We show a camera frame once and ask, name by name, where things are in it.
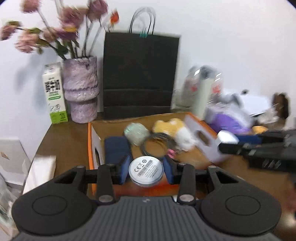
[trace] round black pad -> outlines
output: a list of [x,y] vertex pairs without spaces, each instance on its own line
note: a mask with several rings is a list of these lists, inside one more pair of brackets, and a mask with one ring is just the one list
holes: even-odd
[[210,226],[242,237],[273,230],[281,217],[274,197],[245,182],[222,184],[202,200],[200,211]]
[[35,200],[33,210],[40,215],[57,215],[65,210],[67,201],[59,196],[45,196]]
[[20,231],[42,236],[68,233],[92,213],[92,201],[68,184],[42,185],[21,196],[12,207]]
[[233,196],[226,200],[226,208],[237,215],[252,215],[260,209],[260,203],[253,197]]

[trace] white box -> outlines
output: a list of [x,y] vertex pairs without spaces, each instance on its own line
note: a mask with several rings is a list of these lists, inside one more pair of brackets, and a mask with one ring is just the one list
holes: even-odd
[[30,166],[19,140],[0,140],[0,174],[8,186],[22,190]]
[[46,65],[42,77],[52,123],[67,122],[60,63]]

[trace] flower stem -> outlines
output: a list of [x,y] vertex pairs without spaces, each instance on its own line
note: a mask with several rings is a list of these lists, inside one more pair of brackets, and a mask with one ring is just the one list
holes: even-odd
[[60,56],[63,60],[66,60],[65,56],[64,56],[64,55],[60,55],[60,54],[58,53],[57,49],[56,49],[54,46],[52,46],[50,43],[48,43],[48,46],[49,46],[50,48],[52,48],[52,49],[57,53],[57,55]]
[[55,3],[55,5],[56,5],[57,14],[59,15],[59,6],[58,6],[58,4],[57,4],[57,0],[54,0],[54,3]]
[[92,29],[92,26],[93,26],[93,23],[90,24],[89,27],[86,27],[86,36],[85,36],[85,40],[84,40],[84,43],[83,43],[83,48],[82,48],[82,55],[84,53],[84,55],[86,55],[86,44],[87,44],[87,39],[89,37],[89,33]]
[[59,0],[59,3],[61,4],[61,7],[63,8],[63,7],[64,7],[64,2],[63,2],[63,0]]
[[76,45],[74,45],[74,52],[75,52],[75,57],[78,58],[77,47],[76,47]]
[[71,58],[75,58],[75,53],[72,45],[72,41],[69,42],[69,47],[70,47],[70,53],[71,53]]
[[50,27],[49,27],[49,25],[48,25],[48,23],[47,23],[45,17],[43,16],[43,14],[42,14],[39,10],[38,10],[38,13],[39,13],[39,15],[40,15],[40,17],[41,17],[41,19],[42,19],[42,22],[44,23],[44,25],[45,25],[46,28],[48,29],[49,33],[51,34],[52,38],[54,38],[54,34],[51,32],[51,29],[50,29]]
[[99,19],[100,26],[99,26],[99,28],[98,28],[98,30],[97,30],[97,32],[96,32],[96,35],[95,35],[95,37],[94,37],[94,40],[93,40],[92,44],[91,44],[91,48],[90,48],[90,51],[89,51],[89,56],[91,55],[91,52],[92,52],[92,50],[93,50],[93,48],[94,48],[94,44],[96,43],[96,40],[97,40],[97,38],[98,38],[98,36],[99,36],[99,33],[101,32],[103,26],[107,23],[107,19],[109,19],[108,16],[105,18],[105,21],[104,21],[103,23],[101,23],[101,20]]

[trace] ribbed surface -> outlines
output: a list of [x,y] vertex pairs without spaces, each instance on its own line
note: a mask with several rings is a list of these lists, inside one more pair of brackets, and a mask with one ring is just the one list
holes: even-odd
[[122,197],[100,206],[81,228],[56,237],[19,234],[14,241],[279,241],[273,234],[242,238],[207,226],[194,208],[171,197]]

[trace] pink flower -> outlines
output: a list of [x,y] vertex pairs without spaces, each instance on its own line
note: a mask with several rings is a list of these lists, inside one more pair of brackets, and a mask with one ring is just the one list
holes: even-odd
[[62,9],[59,19],[62,23],[62,26],[73,25],[78,29],[83,22],[83,18],[86,12],[87,8],[77,9],[71,7],[64,7]]
[[37,12],[40,6],[40,0],[23,0],[21,10],[25,13]]
[[77,34],[76,32],[67,32],[64,29],[56,29],[57,36],[64,40],[76,40]]
[[24,53],[31,53],[33,51],[32,47],[37,47],[36,42],[39,39],[38,34],[31,34],[24,30],[23,33],[18,37],[18,41],[15,44],[16,49]]
[[57,39],[57,31],[53,27],[50,27],[49,29],[50,31],[48,28],[43,29],[43,37],[47,42],[51,43]]
[[108,12],[108,5],[104,0],[95,0],[91,2],[87,17],[92,22],[99,20],[101,17]]
[[17,29],[17,26],[14,25],[4,25],[0,29],[0,40],[7,40],[11,37],[13,33],[15,33],[15,30]]

